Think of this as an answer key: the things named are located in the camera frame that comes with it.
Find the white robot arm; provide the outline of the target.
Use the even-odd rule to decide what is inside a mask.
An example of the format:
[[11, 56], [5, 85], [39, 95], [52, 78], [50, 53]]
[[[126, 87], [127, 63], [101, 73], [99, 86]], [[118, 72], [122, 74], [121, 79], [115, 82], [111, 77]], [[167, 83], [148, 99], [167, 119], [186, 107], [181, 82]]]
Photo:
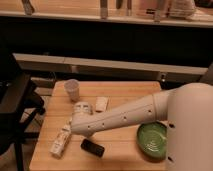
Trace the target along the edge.
[[213, 171], [213, 86], [190, 83], [96, 115], [76, 114], [77, 135], [165, 120], [167, 171]]

